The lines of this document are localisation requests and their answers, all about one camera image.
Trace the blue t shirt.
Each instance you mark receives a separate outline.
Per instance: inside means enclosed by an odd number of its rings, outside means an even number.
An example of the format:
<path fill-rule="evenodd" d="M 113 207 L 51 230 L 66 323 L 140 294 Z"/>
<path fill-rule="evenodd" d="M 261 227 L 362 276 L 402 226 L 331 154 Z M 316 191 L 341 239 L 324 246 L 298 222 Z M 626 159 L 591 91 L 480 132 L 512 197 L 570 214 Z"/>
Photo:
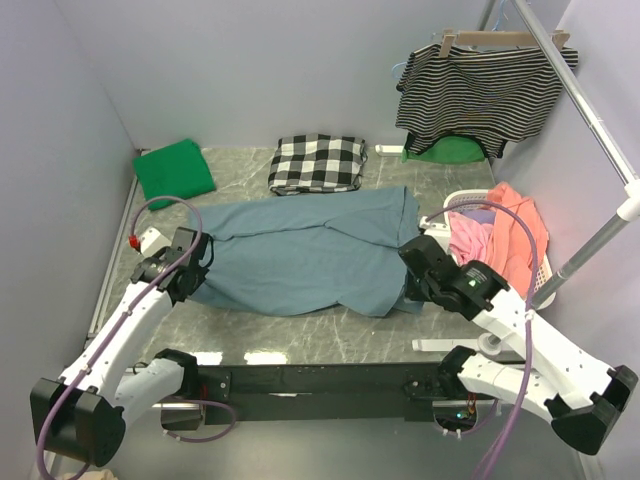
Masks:
<path fill-rule="evenodd" d="M 207 206 L 214 261 L 191 299 L 270 316 L 335 305 L 368 317 L 418 314 L 398 255 L 419 234 L 418 213 L 404 186 Z"/>

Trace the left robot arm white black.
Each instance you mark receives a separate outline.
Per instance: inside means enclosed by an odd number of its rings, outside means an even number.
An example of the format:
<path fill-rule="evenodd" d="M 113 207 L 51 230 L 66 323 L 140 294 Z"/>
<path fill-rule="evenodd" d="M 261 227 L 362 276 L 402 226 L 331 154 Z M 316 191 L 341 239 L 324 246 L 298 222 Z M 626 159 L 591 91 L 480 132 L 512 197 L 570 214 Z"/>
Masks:
<path fill-rule="evenodd" d="M 213 262 L 210 235 L 180 227 L 173 241 L 135 268 L 121 303 L 86 350 L 55 380 L 30 393 L 36 447 L 90 466 L 104 466 L 127 428 L 153 404 L 201 392 L 194 356 L 165 349 L 127 376 L 147 335 L 204 282 Z"/>

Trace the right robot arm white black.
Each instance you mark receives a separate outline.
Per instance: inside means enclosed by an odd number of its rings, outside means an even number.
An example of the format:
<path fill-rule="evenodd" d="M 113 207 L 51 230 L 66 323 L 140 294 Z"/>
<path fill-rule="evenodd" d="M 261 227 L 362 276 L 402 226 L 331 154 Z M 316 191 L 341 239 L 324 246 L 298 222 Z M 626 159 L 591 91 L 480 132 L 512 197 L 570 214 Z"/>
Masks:
<path fill-rule="evenodd" d="M 527 309 L 489 266 L 457 265 L 430 236 L 410 240 L 399 256 L 414 296 L 461 314 L 531 364 L 519 369 L 456 346 L 438 367 L 438 384 L 447 395 L 479 393 L 520 405 L 573 449 L 586 455 L 600 451 L 638 384 L 633 370 L 591 356 Z"/>

